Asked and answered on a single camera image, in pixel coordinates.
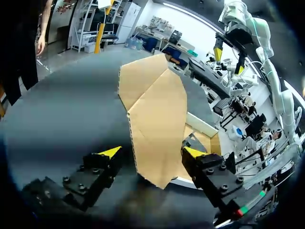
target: yellow pole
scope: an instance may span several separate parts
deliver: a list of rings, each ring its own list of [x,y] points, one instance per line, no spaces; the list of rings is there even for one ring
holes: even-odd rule
[[[106,21],[106,15],[108,15],[110,13],[113,2],[114,2],[114,0],[111,0],[111,6],[105,10],[104,21]],[[100,53],[100,45],[101,45],[101,39],[102,39],[102,36],[103,36],[104,28],[105,28],[105,24],[102,23],[100,25],[99,32],[98,32],[97,37],[96,37],[94,53]]]

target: cardboard box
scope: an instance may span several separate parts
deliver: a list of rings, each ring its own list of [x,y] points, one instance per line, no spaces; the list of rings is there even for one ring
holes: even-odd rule
[[[208,152],[220,153],[217,130],[187,112],[185,89],[164,54],[122,66],[118,93],[129,118],[137,172],[157,187],[165,188],[174,177],[191,180],[181,146],[195,130]]]

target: cardboard flap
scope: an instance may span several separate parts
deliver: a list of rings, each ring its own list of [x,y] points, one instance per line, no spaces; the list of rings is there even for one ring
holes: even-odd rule
[[[168,69],[129,109],[137,171],[160,188],[176,176],[181,163],[186,113],[187,98],[181,79]]]
[[[127,111],[166,69],[168,65],[164,54],[144,58],[121,67],[119,96]]]

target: refrigerator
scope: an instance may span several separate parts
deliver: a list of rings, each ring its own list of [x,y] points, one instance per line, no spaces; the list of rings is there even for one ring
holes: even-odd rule
[[[141,7],[138,6],[137,4],[133,2],[127,2],[125,7],[124,7],[124,14],[122,21],[120,23],[117,36],[118,36],[118,41],[116,44],[120,43],[125,43],[131,30],[132,27],[135,23],[135,20],[140,12]]]

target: green light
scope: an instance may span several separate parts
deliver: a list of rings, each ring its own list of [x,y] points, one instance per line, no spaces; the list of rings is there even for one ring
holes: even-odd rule
[[[241,210],[241,212],[244,215],[244,214],[246,214],[248,212],[249,209],[246,206],[243,206],[243,207],[240,208],[240,210]]]
[[[261,191],[260,193],[259,193],[262,197],[264,197],[266,194],[264,193],[264,191]]]

